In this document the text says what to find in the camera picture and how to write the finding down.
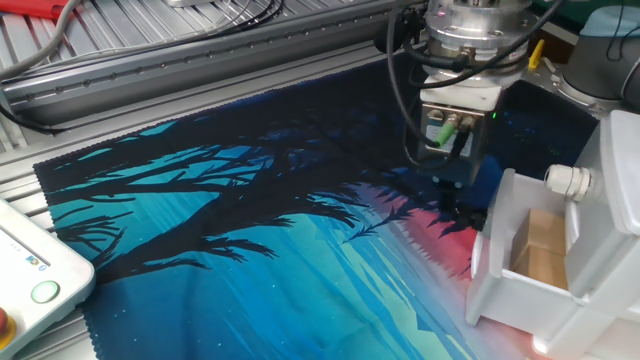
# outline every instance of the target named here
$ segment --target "green cable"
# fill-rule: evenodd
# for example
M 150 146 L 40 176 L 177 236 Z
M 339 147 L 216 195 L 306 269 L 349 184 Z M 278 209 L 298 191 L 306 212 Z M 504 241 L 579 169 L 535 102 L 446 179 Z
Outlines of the green cable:
M 456 131 L 456 125 L 452 122 L 447 121 L 442 125 L 438 136 L 434 139 L 434 142 L 438 143 L 438 147 L 442 147 L 442 145 L 446 144 L 447 141 L 453 136 L 453 133 Z

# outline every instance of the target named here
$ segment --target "metal frame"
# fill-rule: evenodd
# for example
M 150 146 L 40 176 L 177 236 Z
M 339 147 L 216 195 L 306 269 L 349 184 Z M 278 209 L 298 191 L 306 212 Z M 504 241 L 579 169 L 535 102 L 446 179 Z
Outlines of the metal frame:
M 4 95 L 15 113 L 55 125 L 370 40 L 392 1 L 330 3 L 230 36 L 36 71 L 5 82 Z

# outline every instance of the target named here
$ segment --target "cable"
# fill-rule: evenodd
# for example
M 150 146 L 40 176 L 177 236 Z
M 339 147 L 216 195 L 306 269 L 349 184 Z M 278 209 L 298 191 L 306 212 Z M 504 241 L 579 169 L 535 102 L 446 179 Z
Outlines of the cable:
M 7 118 L 7 120 L 11 121 L 12 123 L 22 126 L 24 128 L 27 128 L 29 130 L 33 130 L 37 133 L 40 134 L 44 134 L 44 135 L 57 135 L 61 132 L 66 131 L 66 129 L 51 129 L 51 128 L 46 128 L 43 127 L 42 125 L 36 125 L 36 124 L 32 124 L 26 120 L 21 120 L 17 117 L 15 117 L 12 113 L 9 112 L 9 110 L 5 109 L 4 106 L 0 105 L 0 114 L 2 114 L 4 117 Z
M 500 52 L 499 54 L 497 54 L 496 56 L 494 56 L 493 58 L 491 58 L 491 60 L 487 61 L 486 63 L 484 63 L 483 65 L 463 73 L 462 75 L 456 76 L 453 79 L 448 79 L 448 80 L 443 80 L 443 81 L 439 81 L 439 82 L 435 82 L 435 83 L 429 83 L 429 84 L 424 84 L 422 85 L 423 89 L 437 89 L 437 88 L 441 88 L 441 87 L 447 87 L 447 86 L 451 86 L 451 85 L 455 85 L 458 83 L 461 83 L 473 76 L 476 76 L 478 74 L 480 74 L 481 72 L 488 70 L 490 68 L 493 68 L 495 65 L 497 65 L 500 61 L 504 60 L 507 56 L 509 56 L 512 52 L 516 51 L 517 49 L 519 49 L 522 45 L 524 45 L 527 41 L 529 41 L 529 39 L 531 38 L 531 36 L 533 36 L 534 33 L 536 33 L 538 30 L 542 29 L 542 27 L 544 26 L 544 24 L 547 23 L 547 21 L 549 21 L 549 18 L 551 18 L 551 16 L 553 16 L 553 14 L 555 14 L 555 12 L 558 10 L 558 8 L 560 6 L 562 6 L 564 4 L 566 0 L 556 0 L 555 3 L 553 3 L 553 5 L 551 5 L 551 7 L 540 17 L 540 19 L 538 19 L 538 22 L 533 26 L 533 28 L 531 28 L 531 31 L 529 31 L 528 34 L 525 34 L 523 36 L 521 36 L 518 40 L 516 40 L 513 44 L 509 45 L 506 49 L 504 49 L 502 52 Z
M 622 58 L 624 57 L 624 55 L 622 54 L 622 50 L 624 49 L 624 42 L 627 41 L 627 39 L 629 38 L 629 36 L 631 36 L 631 34 L 633 34 L 634 32 L 636 32 L 638 30 L 640 30 L 640 26 L 638 26 L 638 27 L 636 27 L 634 29 L 631 29 L 631 31 L 629 31 L 628 33 L 626 33 L 622 37 L 622 40 L 620 40 L 620 46 L 618 47 L 618 58 L 617 59 L 610 59 L 609 58 L 609 50 L 607 50 L 607 60 L 613 61 L 613 62 L 618 62 L 618 61 L 622 60 Z
M 59 30 L 59 28 L 58 28 L 58 27 L 56 27 L 56 35 L 58 34 L 58 32 L 60 32 L 62 35 L 64 35 L 64 30 L 65 30 L 65 27 L 66 27 L 66 23 L 68 22 L 68 19 L 69 19 L 69 16 L 68 16 L 68 15 L 65 15 L 65 14 L 69 14 L 69 13 L 71 13 L 71 12 L 73 11 L 73 9 L 75 8 L 75 5 L 77 5 L 77 2 L 79 2 L 79 1 L 80 1 L 80 0 L 70 0 L 70 1 L 69 1 L 69 3 L 67 3 L 67 5 L 65 6 L 65 8 L 63 9 L 63 11 L 62 11 L 62 12 L 61 12 L 61 14 L 60 14 L 60 17 L 61 17 L 62 19 L 67 19 L 67 21 L 59 21 L 59 22 L 58 22 L 58 26 L 60 26 L 60 29 L 61 29 L 61 30 L 60 30 L 60 31 L 58 31 L 58 30 Z M 247 0 L 246 4 L 245 4 L 245 5 L 244 5 L 244 7 L 243 7 L 239 12 L 238 12 L 238 14 L 236 14 L 236 16 L 234 16 L 232 19 L 230 19 L 230 20 L 229 20 L 225 25 L 223 25 L 222 27 L 220 27 L 220 28 L 216 28 L 217 30 L 220 30 L 220 31 L 218 31 L 218 32 L 216 32 L 216 33 L 213 33 L 213 35 L 225 35 L 225 34 L 227 34 L 227 33 L 229 32 L 229 30 L 231 30 L 231 31 L 236 31 L 236 30 L 237 30 L 237 31 L 245 31 L 245 30 L 250 29 L 250 28 L 253 28 L 253 27 L 255 27 L 255 26 L 259 26 L 259 25 L 263 24 L 264 22 L 266 22 L 266 21 L 269 21 L 269 20 L 273 19 L 273 17 L 275 17 L 278 13 L 280 13 L 280 12 L 282 11 L 282 9 L 283 9 L 283 5 L 284 5 L 284 1 L 282 1 L 282 0 L 281 0 L 281 1 L 280 1 L 280 5 L 278 6 L 278 8 L 277 8 L 275 11 L 272 11 L 271 13 L 269 13 L 269 11 L 271 11 L 271 10 L 272 10 L 272 8 L 274 7 L 274 5 L 275 5 L 275 3 L 276 3 L 276 0 L 270 0 L 270 2 L 269 2 L 269 4 L 267 5 L 267 7 L 265 7 L 265 9 L 264 9 L 263 11 L 261 11 L 259 14 L 257 14 L 257 15 L 255 15 L 255 16 L 251 17 L 249 20 L 243 21 L 243 22 L 242 22 L 242 23 L 240 23 L 240 24 L 237 24 L 237 25 L 235 25 L 235 26 L 231 26 L 231 27 L 229 27 L 229 25 L 233 25 L 233 23 L 234 23 L 237 19 L 239 19 L 239 18 L 240 18 L 240 17 L 241 17 L 241 16 L 242 16 L 246 11 L 247 11 L 247 9 L 248 9 L 249 5 L 251 4 L 251 1 L 252 1 L 252 0 Z M 73 4 L 74 2 L 75 2 L 75 5 L 74 5 L 73 7 L 69 7 L 69 8 L 67 8 L 67 6 L 70 6 L 70 4 Z M 225 11 L 229 8 L 229 4 L 230 4 L 230 2 L 231 2 L 231 0 L 229 0 L 229 1 L 227 2 L 227 6 L 225 7 Z M 225 11 L 223 11 L 223 14 L 220 16 L 220 18 L 218 18 L 218 19 L 216 20 L 216 23 L 214 23 L 214 26 L 215 26 L 215 25 L 217 25 L 217 23 L 220 21 L 220 19 L 222 18 L 222 16 L 224 16 L 224 15 L 225 15 Z M 54 38 L 52 39 L 52 43 L 53 43 L 54 41 L 56 41 L 56 35 L 54 35 Z M 201 35 L 198 35 L 198 36 L 190 37 L 190 38 L 188 38 L 188 39 L 183 39 L 183 41 L 182 41 L 182 42 L 191 42 L 191 41 L 195 41 L 195 40 L 198 40 L 198 39 L 201 39 L 201 38 L 204 38 L 204 37 L 210 36 L 210 35 L 212 35 L 212 33 L 211 33 L 211 32 L 205 32 L 204 34 L 201 34 Z M 152 45 L 157 45 L 157 44 L 147 44 L 146 46 L 144 46 L 144 47 L 145 47 L 144 49 L 141 49 L 141 48 L 138 48 L 138 47 L 137 47 L 136 49 L 131 49 L 131 48 L 129 48 L 129 49 L 131 49 L 131 50 L 132 50 L 132 51 L 131 51 L 131 53 L 133 53 L 133 52 L 141 52 L 141 51 L 145 51 L 145 50 L 151 50 L 151 49 L 153 49 L 153 46 L 152 46 Z M 175 45 L 175 42 L 165 42 L 165 43 L 163 43 L 163 44 L 160 44 L 160 45 L 159 45 L 159 48 L 160 48 L 160 47 L 169 46 L 169 45 Z M 51 54 L 51 53 L 49 53 L 49 54 L 45 54 L 45 55 L 44 55 L 44 57 L 42 57 L 40 60 L 36 61 L 33 65 L 35 65 L 35 64 L 37 64 L 37 63 L 39 63 L 42 59 L 44 59 L 45 57 L 49 56 L 50 54 Z M 110 55 L 125 55 L 125 54 L 124 54 L 123 52 L 120 52 L 120 53 L 117 53 L 117 54 L 109 54 L 109 55 L 106 55 L 106 56 L 104 56 L 104 57 L 108 57 L 108 56 L 110 56 Z M 79 58 L 79 57 L 76 57 L 76 58 L 73 58 L 73 59 L 71 59 L 71 60 L 81 60 L 81 61 L 86 60 L 85 58 L 81 58 L 81 59 L 78 59 L 78 58 Z M 27 64 L 25 64 L 25 65 L 22 65 L 22 64 L 16 64 L 16 66 L 14 66 L 14 67 L 12 67 L 12 68 L 9 68 L 9 69 L 7 69 L 6 71 L 7 71 L 7 72 L 8 72 L 8 71 L 11 71 L 10 75 L 12 75 L 12 76 L 10 76 L 10 77 L 18 76 L 18 75 L 21 73 L 21 72 L 19 72 L 19 71 L 20 71 L 24 66 L 26 66 L 26 65 L 27 65 Z M 9 111 L 9 110 L 5 109 L 2 105 L 0 105 L 0 114 L 2 114 L 3 116 L 5 116 L 9 121 L 11 121 L 11 122 L 13 122 L 13 123 L 15 123 L 15 124 L 17 124 L 17 125 L 19 125 L 19 126 L 25 127 L 25 128 L 27 128 L 27 129 L 30 129 L 30 130 L 36 131 L 36 132 L 41 133 L 41 134 L 46 134 L 46 135 L 57 135 L 57 134 L 59 134 L 59 133 L 62 133 L 62 132 L 64 132 L 64 131 L 69 130 L 69 128 L 65 128 L 65 129 L 53 129 L 53 128 L 45 127 L 45 126 L 43 126 L 43 125 L 41 125 L 41 124 L 37 124 L 37 123 L 31 122 L 31 121 L 28 121 L 28 120 L 25 120 L 25 119 L 20 119 L 19 117 L 14 116 L 14 115 Z
M 237 24 L 237 25 L 233 25 L 233 23 L 235 21 L 237 21 L 242 15 L 244 15 L 244 13 L 247 11 L 247 8 L 249 8 L 249 5 L 251 5 L 252 0 L 247 0 L 246 4 L 243 6 L 243 8 L 233 17 L 231 18 L 229 21 L 227 21 L 224 25 L 221 26 L 217 26 L 217 22 L 214 23 L 213 25 L 208 26 L 207 28 L 205 28 L 204 30 L 199 30 L 199 31 L 194 31 L 194 32 L 190 32 L 187 34 L 181 34 L 178 36 L 173 37 L 172 39 L 165 39 L 165 40 L 161 40 L 161 41 L 156 41 L 150 44 L 143 44 L 143 45 L 136 45 L 136 46 L 129 46 L 129 47 L 119 47 L 119 48 L 112 48 L 112 49 L 104 49 L 104 50 L 97 50 L 97 51 L 92 51 L 89 53 L 85 53 L 67 60 L 61 60 L 55 63 L 51 63 L 45 66 L 40 66 L 38 69 L 38 71 L 44 70 L 44 69 L 49 69 L 49 68 L 56 68 L 56 67 L 60 67 L 60 66 L 64 66 L 64 65 L 72 65 L 72 64 L 76 64 L 79 62 L 86 62 L 86 61 L 92 61 L 92 60 L 103 60 L 105 58 L 110 58 L 110 57 L 116 57 L 116 56 L 125 56 L 125 55 L 133 55 L 133 54 L 137 54 L 137 53 L 141 53 L 144 51 L 154 51 L 154 50 L 159 50 L 168 46 L 175 46 L 175 45 L 180 45 L 180 44 L 184 44 L 184 43 L 189 43 L 189 42 L 193 42 L 193 41 L 197 41 L 197 40 L 201 40 L 213 35 L 219 35 L 225 31 L 228 30 L 232 30 L 235 27 L 239 27 L 242 25 L 247 24 L 248 22 L 252 22 L 254 21 L 257 17 L 259 17 L 261 14 L 264 14 L 264 12 L 267 10 L 265 9 L 265 11 L 263 11 L 261 14 L 258 14 L 254 17 L 252 17 L 251 19 L 244 21 L 241 24 Z
M 556 2 L 544 13 L 544 15 L 542 15 L 542 17 L 540 17 L 540 19 L 538 20 L 538 22 L 536 23 L 536 25 L 531 29 L 531 31 L 526 34 L 523 35 L 522 37 L 520 37 L 518 40 L 516 40 L 516 42 L 514 42 L 513 44 L 511 44 L 510 46 L 508 46 L 505 50 L 503 50 L 500 54 L 497 54 L 496 56 L 494 56 L 491 60 L 487 61 L 484 65 L 477 67 L 476 69 L 472 70 L 472 71 L 468 71 L 463 73 L 462 75 L 459 75 L 453 79 L 449 79 L 449 80 L 444 80 L 444 81 L 440 81 L 440 82 L 436 82 L 436 83 L 430 83 L 430 84 L 426 84 L 426 85 L 422 85 L 421 88 L 422 89 L 436 89 L 436 88 L 441 88 L 441 87 L 446 87 L 446 86 L 451 86 L 451 85 L 455 85 L 458 84 L 464 80 L 467 80 L 469 78 L 471 78 L 472 76 L 475 76 L 479 73 L 481 73 L 482 71 L 491 68 L 492 66 L 496 65 L 497 63 L 499 63 L 500 61 L 502 61 L 504 58 L 506 58 L 507 56 L 509 56 L 509 54 L 511 54 L 512 52 L 514 52 L 515 50 L 517 50 L 518 48 L 520 48 L 522 45 L 524 45 L 524 43 L 526 43 L 529 38 L 538 30 L 540 30 L 542 28 L 542 26 L 544 26 L 544 24 L 549 20 L 549 18 L 558 10 L 558 8 L 564 4 L 565 0 L 556 0 Z M 416 126 L 416 124 L 413 122 L 413 120 L 411 119 L 411 116 L 409 115 L 409 112 L 407 111 L 407 108 L 404 105 L 404 101 L 402 100 L 402 94 L 400 93 L 400 88 L 398 87 L 398 79 L 396 78 L 396 74 L 395 74 L 395 66 L 393 64 L 393 39 L 394 39 L 394 31 L 395 31 L 395 24 L 396 24 L 396 18 L 398 17 L 398 14 L 400 13 L 401 9 L 399 6 L 399 1 L 395 1 L 393 4 L 393 8 L 391 10 L 391 14 L 389 15 L 389 24 L 387 26 L 387 46 L 386 46 L 386 50 L 387 50 L 387 67 L 389 70 L 389 79 L 391 81 L 391 88 L 393 90 L 393 95 L 396 99 L 396 102 L 398 103 L 398 107 L 400 108 L 400 113 L 402 114 L 402 117 L 405 121 L 405 123 L 407 124 L 407 126 L 411 129 L 411 131 L 414 133 L 414 135 L 424 144 L 426 144 L 427 146 L 430 147 L 435 147 L 435 148 L 439 148 L 440 144 L 427 138 L 425 134 L 422 133 L 422 131 L 420 131 L 420 129 Z
M 407 123 L 407 126 L 411 129 L 418 139 L 430 146 L 439 148 L 440 144 L 434 142 L 433 140 L 426 137 L 420 129 L 416 126 L 416 124 L 411 120 L 411 116 L 407 111 L 407 108 L 404 106 L 404 100 L 402 100 L 402 94 L 400 93 L 400 88 L 398 87 L 398 79 L 396 78 L 395 66 L 393 65 L 393 39 L 394 39 L 394 30 L 396 27 L 396 18 L 398 17 L 400 8 L 398 7 L 398 1 L 394 2 L 393 9 L 391 10 L 391 15 L 389 16 L 389 25 L 387 26 L 387 68 L 389 70 L 389 80 L 391 80 L 391 88 L 393 90 L 393 95 L 396 98 L 396 102 L 400 107 L 400 112 L 402 113 L 402 117 L 404 121 Z
M 404 131 L 405 131 L 404 136 L 406 137 L 407 129 L 405 128 Z M 460 158 L 460 154 L 462 153 L 464 146 L 467 144 L 467 140 L 469 139 L 470 135 L 471 135 L 471 128 L 468 126 L 462 126 L 460 128 L 460 131 L 456 135 L 456 138 L 453 140 L 453 147 L 451 148 L 451 151 L 449 152 L 448 156 L 444 159 L 444 161 L 442 161 L 440 164 L 437 164 L 437 165 L 427 166 L 424 164 L 426 162 L 433 161 L 436 158 L 440 158 L 439 154 L 432 154 L 418 161 L 414 159 L 413 156 L 411 156 L 411 154 L 409 153 L 409 149 L 407 149 L 406 144 L 404 146 L 404 153 L 405 153 L 405 156 L 407 157 L 407 160 L 409 160 L 409 162 L 411 163 L 411 165 L 419 169 L 429 170 L 429 171 L 442 170 L 447 166 L 451 165 L 458 158 Z
M 60 17 L 58 17 L 58 23 L 56 24 L 56 31 L 51 38 L 51 41 L 47 44 L 47 46 L 43 47 L 37 53 L 31 55 L 25 60 L 22 60 L 13 66 L 6 68 L 4 70 L 0 70 L 0 81 L 10 79 L 12 77 L 16 77 L 23 72 L 29 70 L 32 66 L 38 64 L 40 61 L 44 60 L 46 57 L 51 55 L 56 49 L 58 49 L 58 45 L 62 42 L 64 37 L 64 30 L 67 28 L 67 24 L 71 19 L 71 15 L 76 6 L 80 3 L 81 0 L 69 0 L 69 2 L 62 8 L 60 12 Z
M 609 41 L 609 46 L 607 47 L 607 60 L 609 61 L 618 62 L 622 60 L 622 42 L 620 43 L 620 56 L 618 56 L 617 59 L 612 59 L 611 55 L 609 55 L 609 52 L 611 51 L 611 48 L 613 47 L 613 43 L 616 41 L 616 38 L 618 37 L 618 31 L 620 31 L 620 25 L 622 25 L 623 15 L 624 15 L 624 0 L 620 0 L 620 16 L 618 17 L 618 25 L 616 26 L 616 32 L 613 33 L 613 37 L 611 38 L 611 41 Z
M 624 80 L 624 84 L 622 84 L 622 89 L 620 90 L 620 97 L 622 98 L 622 100 L 626 100 L 627 89 L 629 88 L 629 84 L 631 83 L 631 78 L 633 78 L 633 75 L 636 73 L 639 67 L 640 67 L 640 57 L 638 58 L 636 63 L 633 64 L 633 67 L 629 71 L 629 75 L 627 75 L 627 78 Z

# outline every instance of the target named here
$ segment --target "green button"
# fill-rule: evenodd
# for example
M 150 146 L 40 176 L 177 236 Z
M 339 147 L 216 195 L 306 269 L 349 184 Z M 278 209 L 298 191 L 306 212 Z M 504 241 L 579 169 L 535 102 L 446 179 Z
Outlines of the green button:
M 60 285 L 54 281 L 44 281 L 31 290 L 31 299 L 38 304 L 45 304 L 53 300 L 60 293 Z

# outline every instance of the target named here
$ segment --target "tree silhouette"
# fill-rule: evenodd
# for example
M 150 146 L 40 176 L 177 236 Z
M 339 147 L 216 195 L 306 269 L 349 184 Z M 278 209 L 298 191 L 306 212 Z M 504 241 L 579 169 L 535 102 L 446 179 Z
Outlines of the tree silhouette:
M 378 85 L 377 79 L 365 81 Z M 363 84 L 348 86 L 357 90 Z M 251 253 L 276 258 L 255 239 L 229 234 L 256 226 L 290 227 L 295 214 L 355 228 L 358 220 L 346 206 L 369 207 L 355 190 L 362 184 L 393 189 L 384 190 L 385 196 L 408 201 L 352 239 L 406 220 L 413 208 L 432 209 L 428 203 L 437 192 L 416 192 L 404 182 L 406 174 L 395 171 L 406 160 L 401 139 L 393 135 L 401 134 L 403 125 L 385 105 L 390 92 L 373 98 L 353 94 L 355 100 L 336 92 L 319 101 L 289 91 L 286 103 L 273 97 L 249 100 L 251 106 L 240 102 L 40 164 L 36 171 L 40 178 L 46 174 L 43 188 L 52 207 L 77 200 L 132 202 L 139 194 L 215 194 L 190 218 L 126 253 L 115 251 L 126 229 L 117 229 L 113 221 L 127 214 L 59 227 L 58 236 L 99 252 L 93 260 L 98 282 L 107 283 L 176 266 L 208 268 L 190 257 L 192 252 L 239 262 Z

